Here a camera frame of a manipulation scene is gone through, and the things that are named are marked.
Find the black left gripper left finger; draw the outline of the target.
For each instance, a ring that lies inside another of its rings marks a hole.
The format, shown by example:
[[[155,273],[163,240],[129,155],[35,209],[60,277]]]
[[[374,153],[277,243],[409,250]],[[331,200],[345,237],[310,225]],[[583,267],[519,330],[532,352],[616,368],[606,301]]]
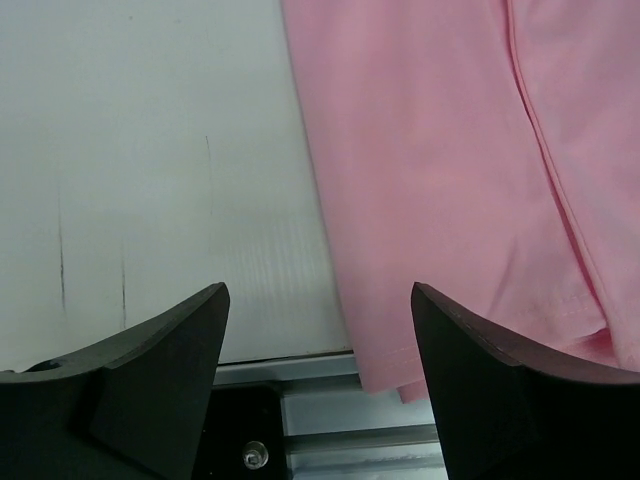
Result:
[[[212,284],[75,352],[1,374],[4,479],[188,479],[230,308]]]

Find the pink t-shirt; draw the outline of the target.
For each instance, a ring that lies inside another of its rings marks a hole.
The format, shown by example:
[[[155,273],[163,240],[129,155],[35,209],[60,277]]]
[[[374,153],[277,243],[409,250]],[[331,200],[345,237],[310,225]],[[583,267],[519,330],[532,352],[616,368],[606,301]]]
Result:
[[[282,9],[363,388],[426,396],[417,282],[637,370],[638,3]]]

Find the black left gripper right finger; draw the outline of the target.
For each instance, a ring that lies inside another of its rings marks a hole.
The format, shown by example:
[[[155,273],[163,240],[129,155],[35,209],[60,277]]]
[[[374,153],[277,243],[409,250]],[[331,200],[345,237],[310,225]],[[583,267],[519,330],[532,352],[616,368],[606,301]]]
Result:
[[[429,285],[414,285],[411,309],[449,478],[638,478],[638,373],[544,346]]]

